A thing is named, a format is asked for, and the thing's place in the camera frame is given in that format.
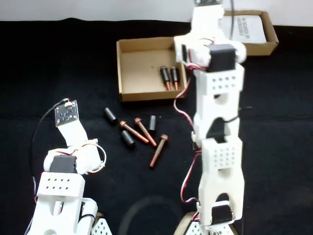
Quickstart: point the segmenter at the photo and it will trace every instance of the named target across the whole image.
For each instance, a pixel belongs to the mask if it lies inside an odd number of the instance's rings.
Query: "cardboard box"
[[[187,86],[184,65],[176,63],[172,37],[119,40],[117,47],[118,86],[121,101],[173,99]],[[167,91],[160,67],[176,66],[179,91]]]
[[[230,11],[225,12],[226,16],[231,16]],[[235,16],[260,16],[263,24],[266,43],[244,43],[248,56],[255,55],[271,55],[278,46],[278,38],[276,36],[272,22],[270,21],[268,12],[265,11],[235,11]]]

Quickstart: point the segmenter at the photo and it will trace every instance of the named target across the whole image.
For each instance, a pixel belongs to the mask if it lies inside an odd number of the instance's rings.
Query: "circuit board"
[[[55,108],[56,127],[79,119],[77,101],[67,102]]]

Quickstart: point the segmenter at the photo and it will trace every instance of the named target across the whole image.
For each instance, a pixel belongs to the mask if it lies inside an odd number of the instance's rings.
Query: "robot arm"
[[[246,48],[227,39],[219,28],[221,0],[198,0],[190,33],[175,37],[177,62],[194,69],[197,111],[192,140],[202,151],[199,185],[200,222],[205,231],[231,224],[243,213],[242,142],[238,138],[238,105],[243,88]],[[212,133],[221,122],[222,132]],[[228,199],[219,202],[218,197]]]
[[[97,139],[88,140],[79,121],[77,102],[66,102],[55,109],[56,126],[68,148],[50,150],[44,161],[45,172],[37,191],[37,204],[28,235],[89,235],[98,211],[97,203],[83,198],[85,180],[82,174],[96,173],[106,163],[106,152]],[[100,160],[97,148],[103,152]],[[112,235],[105,221],[92,234]]]

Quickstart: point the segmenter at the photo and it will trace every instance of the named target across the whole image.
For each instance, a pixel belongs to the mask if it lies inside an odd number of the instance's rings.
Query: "black cylinder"
[[[128,147],[135,146],[135,141],[133,140],[131,135],[128,133],[128,131],[122,131],[121,135],[122,135],[124,142],[127,144]]]
[[[179,71],[176,67],[171,67],[171,77],[172,77],[172,82],[180,81]]]
[[[111,110],[109,108],[105,108],[104,115],[109,120],[109,122],[111,122],[112,124],[116,124],[117,123],[116,116],[111,112]]]
[[[156,131],[156,122],[157,122],[157,118],[156,116],[150,116],[150,121],[149,121],[149,132],[153,133]]]
[[[160,73],[161,73],[161,76],[162,76],[162,79],[163,79],[164,83],[170,81],[170,75],[168,74],[168,70],[167,70],[167,68],[165,66],[162,66],[160,68]]]

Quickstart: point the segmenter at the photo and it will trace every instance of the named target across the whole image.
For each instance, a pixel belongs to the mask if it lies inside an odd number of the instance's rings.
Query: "black cloth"
[[[192,162],[190,127],[173,109],[173,101],[121,103],[118,96],[116,46],[119,39],[174,36],[190,30],[169,22],[2,22],[0,165],[2,234],[22,234],[34,211],[33,184],[27,165],[31,133],[39,118],[62,98],[77,99],[80,121],[89,138],[98,138],[108,154],[107,167],[84,177],[85,197],[93,198],[113,234],[124,215],[143,199],[128,234],[174,232],[182,216],[195,210],[183,205],[179,191]],[[313,95],[311,28],[276,27],[281,41],[270,57],[248,58],[241,106],[244,142],[247,235],[312,234]],[[195,81],[178,106],[195,113]],[[169,136],[154,170],[154,150],[136,141],[129,150],[118,126],[103,116],[105,107],[122,120],[157,116],[156,140]],[[35,144],[37,181],[47,150],[65,147],[54,114],[42,123]],[[186,190],[196,196],[201,176],[197,162]]]

